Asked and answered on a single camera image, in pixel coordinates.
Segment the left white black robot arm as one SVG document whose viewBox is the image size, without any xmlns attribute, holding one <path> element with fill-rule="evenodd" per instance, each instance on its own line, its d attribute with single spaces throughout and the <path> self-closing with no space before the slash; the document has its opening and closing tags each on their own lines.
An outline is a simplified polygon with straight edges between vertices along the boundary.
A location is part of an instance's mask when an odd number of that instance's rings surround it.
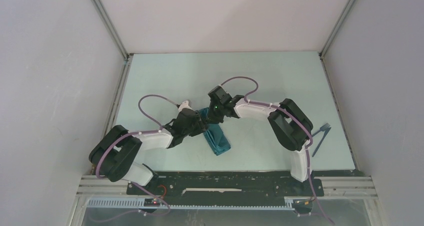
<svg viewBox="0 0 424 226">
<path fill-rule="evenodd" d="M 197 136 L 207 129 L 206 118 L 189 108 L 184 108 L 158 130 L 129 132 L 122 125 L 116 125 L 91 151 L 89 160 L 95 165 L 99 179 L 127 180 L 138 184 L 145 194 L 153 194 L 158 188 L 157 175 L 146 164 L 137 163 L 137 155 L 146 150 L 171 149 L 184 138 Z"/>
</svg>

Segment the teal satin napkin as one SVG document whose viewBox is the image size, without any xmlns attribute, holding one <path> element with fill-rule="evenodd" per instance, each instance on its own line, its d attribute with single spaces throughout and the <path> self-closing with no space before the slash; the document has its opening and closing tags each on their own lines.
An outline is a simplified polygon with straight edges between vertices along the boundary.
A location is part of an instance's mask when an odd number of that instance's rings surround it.
<svg viewBox="0 0 424 226">
<path fill-rule="evenodd" d="M 208 108 L 203 108 L 199 110 L 199 114 L 202 118 L 205 118 L 205 116 L 209 113 L 208 111 Z M 231 149 L 231 145 L 219 124 L 209 125 L 208 130 L 203 133 L 203 136 L 216 156 L 219 156 Z"/>
</svg>

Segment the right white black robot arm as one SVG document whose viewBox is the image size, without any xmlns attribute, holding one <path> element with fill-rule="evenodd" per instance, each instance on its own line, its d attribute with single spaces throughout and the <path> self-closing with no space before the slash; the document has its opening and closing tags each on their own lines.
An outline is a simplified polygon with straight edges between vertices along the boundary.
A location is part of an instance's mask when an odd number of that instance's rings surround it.
<svg viewBox="0 0 424 226">
<path fill-rule="evenodd" d="M 312 143 L 313 124 L 294 101 L 286 98 L 280 103 L 266 103 L 243 95 L 232 97 L 221 86 L 211 90 L 208 96 L 208 123 L 223 123 L 224 117 L 268 121 L 278 142 L 290 151 L 291 190 L 297 195 L 310 190 L 308 178 L 312 170 L 307 148 Z"/>
</svg>

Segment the small black circuit board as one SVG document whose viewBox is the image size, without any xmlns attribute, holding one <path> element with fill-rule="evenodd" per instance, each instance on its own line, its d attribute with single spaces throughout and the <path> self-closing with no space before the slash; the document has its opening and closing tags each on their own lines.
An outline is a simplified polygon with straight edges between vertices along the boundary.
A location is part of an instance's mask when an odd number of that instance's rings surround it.
<svg viewBox="0 0 424 226">
<path fill-rule="evenodd" d="M 161 202 L 156 199 L 145 199 L 143 203 L 144 207 L 160 207 L 161 205 Z"/>
</svg>

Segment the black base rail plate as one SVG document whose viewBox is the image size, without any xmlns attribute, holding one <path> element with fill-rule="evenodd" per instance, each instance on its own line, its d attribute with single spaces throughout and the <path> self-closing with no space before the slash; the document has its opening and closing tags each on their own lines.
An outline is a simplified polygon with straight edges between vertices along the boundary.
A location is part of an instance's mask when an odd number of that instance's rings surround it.
<svg viewBox="0 0 424 226">
<path fill-rule="evenodd" d="M 172 205 L 277 206 L 289 197 L 324 196 L 320 179 L 303 183 L 288 171 L 270 172 L 159 172 L 144 187 L 129 184 L 128 195 L 163 196 Z"/>
</svg>

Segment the blue plastic fork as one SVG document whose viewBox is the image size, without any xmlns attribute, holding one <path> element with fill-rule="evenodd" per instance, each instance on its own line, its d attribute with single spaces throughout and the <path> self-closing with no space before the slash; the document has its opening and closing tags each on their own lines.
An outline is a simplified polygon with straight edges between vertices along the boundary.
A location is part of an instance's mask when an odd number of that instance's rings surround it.
<svg viewBox="0 0 424 226">
<path fill-rule="evenodd" d="M 312 133 L 312 137 L 314 137 L 315 135 L 317 135 L 320 132 L 326 132 L 329 129 L 331 129 L 330 124 L 329 123 L 325 123 L 316 132 Z"/>
</svg>

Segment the blue plastic knife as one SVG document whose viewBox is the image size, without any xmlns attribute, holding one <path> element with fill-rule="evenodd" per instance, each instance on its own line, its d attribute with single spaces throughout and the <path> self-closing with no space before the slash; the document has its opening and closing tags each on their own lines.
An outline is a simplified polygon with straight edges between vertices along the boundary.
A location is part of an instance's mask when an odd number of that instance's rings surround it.
<svg viewBox="0 0 424 226">
<path fill-rule="evenodd" d="M 323 131 L 323 136 L 322 136 L 321 140 L 319 141 L 318 145 L 316 146 L 316 148 L 315 148 L 315 150 L 314 150 L 314 152 L 312 154 L 312 157 L 314 157 L 317 154 L 318 150 L 320 149 L 321 145 L 323 144 L 325 138 L 327 137 L 327 135 L 329 134 L 329 132 L 330 132 L 331 129 L 332 128 L 329 127 L 329 128 L 327 128 L 327 129 L 325 129 Z"/>
</svg>

